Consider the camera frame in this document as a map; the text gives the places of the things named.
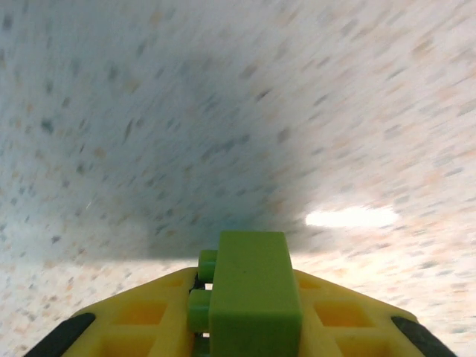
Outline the small green lego brick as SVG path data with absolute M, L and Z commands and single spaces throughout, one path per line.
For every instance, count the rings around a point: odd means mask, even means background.
M 303 308 L 284 234 L 223 231 L 187 302 L 192 357 L 298 357 Z

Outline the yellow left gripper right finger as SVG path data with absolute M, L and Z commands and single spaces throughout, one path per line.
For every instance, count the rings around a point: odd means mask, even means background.
M 457 357 L 412 313 L 294 273 L 303 308 L 298 357 Z

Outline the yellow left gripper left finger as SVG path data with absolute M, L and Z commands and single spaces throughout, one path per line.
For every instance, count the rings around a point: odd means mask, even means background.
M 204 288 L 196 268 L 175 271 L 81 309 L 23 357 L 210 357 L 187 325 L 190 292 Z

